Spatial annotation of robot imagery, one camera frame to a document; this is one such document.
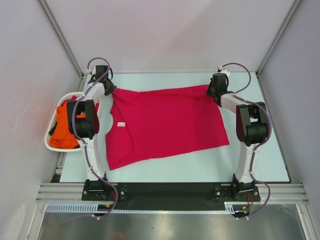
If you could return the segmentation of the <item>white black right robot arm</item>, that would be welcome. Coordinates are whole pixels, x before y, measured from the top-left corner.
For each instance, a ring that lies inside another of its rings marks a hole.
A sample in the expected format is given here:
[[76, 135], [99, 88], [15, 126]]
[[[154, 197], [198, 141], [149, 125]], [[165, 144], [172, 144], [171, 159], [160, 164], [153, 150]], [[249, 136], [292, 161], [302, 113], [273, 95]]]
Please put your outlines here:
[[259, 155], [259, 148], [271, 135], [271, 123], [263, 102], [250, 102], [228, 91], [227, 74], [214, 73], [206, 95], [221, 108], [235, 114], [235, 131], [240, 142], [240, 154], [237, 169], [227, 189], [227, 195], [237, 201], [246, 199], [257, 191], [254, 168]]

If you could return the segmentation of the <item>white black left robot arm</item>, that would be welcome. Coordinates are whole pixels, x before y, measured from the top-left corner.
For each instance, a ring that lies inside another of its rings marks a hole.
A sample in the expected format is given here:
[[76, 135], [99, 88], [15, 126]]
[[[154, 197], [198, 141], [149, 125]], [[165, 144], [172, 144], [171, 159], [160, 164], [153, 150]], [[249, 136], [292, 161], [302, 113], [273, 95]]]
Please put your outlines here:
[[66, 104], [68, 130], [77, 140], [86, 162], [86, 180], [83, 195], [95, 195], [100, 200], [110, 196], [112, 185], [100, 159], [98, 133], [100, 122], [96, 104], [108, 96], [116, 86], [112, 83], [113, 71], [108, 65], [97, 65], [90, 71], [87, 89], [75, 100]]

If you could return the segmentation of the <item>crimson red t-shirt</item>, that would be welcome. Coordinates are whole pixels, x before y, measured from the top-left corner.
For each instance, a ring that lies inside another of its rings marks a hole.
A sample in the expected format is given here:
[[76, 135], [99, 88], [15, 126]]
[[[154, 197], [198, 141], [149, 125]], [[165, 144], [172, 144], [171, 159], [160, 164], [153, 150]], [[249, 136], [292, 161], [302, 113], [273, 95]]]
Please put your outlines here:
[[113, 124], [105, 136], [109, 168], [229, 145], [220, 109], [207, 89], [116, 89]]

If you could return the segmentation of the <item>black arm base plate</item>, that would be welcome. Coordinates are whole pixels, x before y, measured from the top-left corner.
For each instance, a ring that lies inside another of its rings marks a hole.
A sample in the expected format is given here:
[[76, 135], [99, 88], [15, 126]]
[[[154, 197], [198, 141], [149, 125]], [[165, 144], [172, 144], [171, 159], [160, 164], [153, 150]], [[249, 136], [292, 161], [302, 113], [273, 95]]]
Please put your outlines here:
[[225, 202], [245, 205], [260, 203], [257, 186], [248, 191], [221, 182], [122, 182], [113, 186], [101, 180], [86, 180], [83, 201], [114, 201], [116, 210], [125, 211], [217, 211]]

